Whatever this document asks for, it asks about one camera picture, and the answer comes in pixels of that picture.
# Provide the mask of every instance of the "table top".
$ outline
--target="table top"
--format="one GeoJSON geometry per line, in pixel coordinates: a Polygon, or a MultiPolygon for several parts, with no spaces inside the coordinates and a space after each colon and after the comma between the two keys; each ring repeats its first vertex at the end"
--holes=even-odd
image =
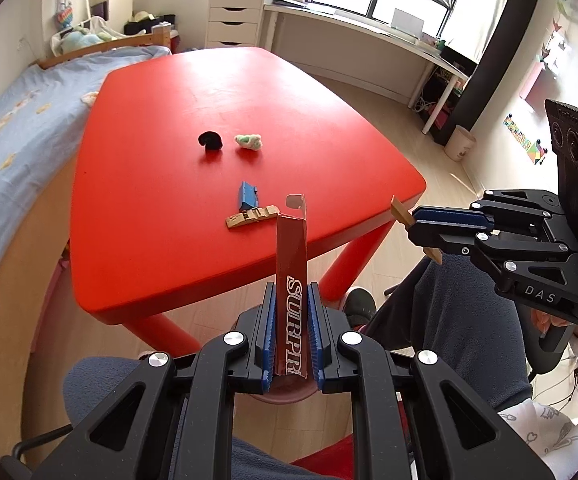
{"type": "Polygon", "coordinates": [[[319,12],[317,10],[302,7],[288,7],[278,4],[266,4],[265,10],[283,12],[285,14],[294,14],[296,16],[306,16],[307,18],[334,23],[336,25],[341,25],[342,27],[357,30],[358,32],[362,32],[364,34],[369,34],[370,36],[374,36],[375,38],[387,41],[388,43],[397,45],[400,48],[404,48],[405,50],[408,50],[409,52],[412,52],[413,54],[416,54],[416,56],[420,56],[427,61],[431,61],[439,67],[448,70],[450,73],[455,74],[463,81],[469,80],[468,75],[440,57],[440,55],[437,54],[436,49],[432,49],[430,46],[415,43],[414,41],[407,39],[404,33],[401,33],[397,30],[389,32],[380,27],[369,25],[368,23],[360,22],[358,20],[353,20],[352,18],[348,18],[346,16],[340,16],[339,14],[328,14],[326,12],[319,12]]]}
{"type": "Polygon", "coordinates": [[[242,181],[260,206],[303,193],[310,258],[391,219],[426,184],[378,130],[261,48],[216,48],[109,74],[87,122],[71,217],[74,293],[116,324],[275,273],[275,220],[227,229],[242,181]],[[223,139],[205,152],[199,134],[223,139]],[[237,134],[260,134],[259,152],[237,134]]]}

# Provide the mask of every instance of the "desk leg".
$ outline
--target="desk leg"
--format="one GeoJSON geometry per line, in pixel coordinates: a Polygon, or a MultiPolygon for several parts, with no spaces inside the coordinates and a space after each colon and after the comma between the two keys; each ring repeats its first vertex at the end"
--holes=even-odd
{"type": "Polygon", "coordinates": [[[435,119],[438,117],[438,114],[440,113],[440,110],[442,110],[442,107],[444,106],[444,104],[447,102],[447,99],[449,98],[449,94],[451,93],[451,90],[453,90],[453,88],[457,82],[458,82],[458,76],[456,76],[455,74],[452,75],[451,80],[449,81],[449,84],[447,85],[447,88],[445,88],[444,92],[442,92],[440,99],[438,99],[438,102],[435,105],[434,111],[431,113],[431,117],[429,117],[429,120],[427,121],[427,124],[425,124],[425,127],[422,128],[422,133],[424,133],[425,135],[429,133],[429,130],[431,129],[432,124],[434,123],[435,119]]]}
{"type": "Polygon", "coordinates": [[[420,92],[422,92],[422,87],[427,82],[427,79],[429,79],[429,76],[431,75],[431,72],[433,71],[434,68],[435,63],[428,61],[424,72],[422,72],[422,77],[420,78],[420,81],[418,81],[416,89],[413,91],[413,94],[411,95],[411,99],[409,100],[409,104],[407,105],[409,108],[413,108],[414,105],[416,104],[418,97],[420,97],[420,92]]]}
{"type": "Polygon", "coordinates": [[[274,45],[275,23],[278,21],[277,10],[272,10],[269,16],[269,24],[267,25],[267,38],[265,39],[265,50],[271,52],[271,47],[274,45]]]}
{"type": "Polygon", "coordinates": [[[393,223],[394,221],[387,222],[366,235],[352,240],[342,250],[318,284],[320,298],[326,306],[342,307],[341,304],[336,303],[342,299],[349,287],[354,284],[355,279],[367,266],[391,230],[393,223]]]}
{"type": "Polygon", "coordinates": [[[128,321],[123,325],[153,349],[168,352],[174,357],[193,354],[201,349],[201,344],[193,336],[164,314],[128,321]]]}

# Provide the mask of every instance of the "blue bedsheet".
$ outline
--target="blue bedsheet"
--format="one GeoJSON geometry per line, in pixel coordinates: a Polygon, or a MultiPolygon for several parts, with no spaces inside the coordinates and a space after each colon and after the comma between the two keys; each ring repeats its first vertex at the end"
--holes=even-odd
{"type": "Polygon", "coordinates": [[[168,54],[162,46],[121,48],[46,71],[34,65],[0,96],[0,260],[38,195],[76,153],[90,113],[82,97],[112,70],[168,54]]]}

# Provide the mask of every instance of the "camera lens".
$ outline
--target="camera lens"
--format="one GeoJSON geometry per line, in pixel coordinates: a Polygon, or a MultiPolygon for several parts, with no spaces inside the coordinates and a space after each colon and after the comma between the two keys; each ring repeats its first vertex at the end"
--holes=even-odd
{"type": "Polygon", "coordinates": [[[568,145],[571,160],[578,165],[578,133],[569,129],[566,133],[566,144],[568,145]]]}
{"type": "Polygon", "coordinates": [[[562,148],[562,144],[564,143],[564,137],[562,136],[562,130],[560,129],[560,125],[556,122],[553,123],[551,126],[551,133],[553,136],[553,142],[556,143],[556,146],[562,148]]]}

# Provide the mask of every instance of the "floor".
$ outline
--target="floor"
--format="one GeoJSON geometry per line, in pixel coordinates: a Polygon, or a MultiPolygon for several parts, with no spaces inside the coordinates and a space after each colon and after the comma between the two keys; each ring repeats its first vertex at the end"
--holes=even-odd
{"type": "MultiPolygon", "coordinates": [[[[384,134],[427,181],[419,203],[465,207],[475,198],[461,165],[450,160],[431,137],[420,133],[422,121],[405,106],[371,92],[343,83],[320,79],[384,134]]],[[[309,279],[317,280],[341,248],[309,262],[309,279]]],[[[402,280],[422,256],[422,250],[395,225],[356,285],[371,291],[378,306],[383,290],[402,280]]],[[[226,332],[238,314],[263,297],[260,280],[220,296],[191,304],[168,315],[200,342],[226,332]]],[[[86,356],[135,358],[148,346],[122,326],[107,326],[82,312],[74,300],[71,275],[63,272],[38,335],[36,351],[29,362],[23,405],[23,438],[38,435],[68,423],[64,413],[61,384],[70,367],[86,356]]],[[[543,403],[568,397],[572,389],[573,360],[562,361],[549,376],[536,380],[543,403]]],[[[578,416],[577,398],[568,405],[570,416],[578,416]]],[[[351,432],[351,402],[348,394],[315,394],[303,402],[274,406],[250,396],[238,395],[233,434],[285,462],[291,462],[337,442],[351,432]]],[[[52,449],[45,446],[29,454],[31,465],[52,449]]]]}

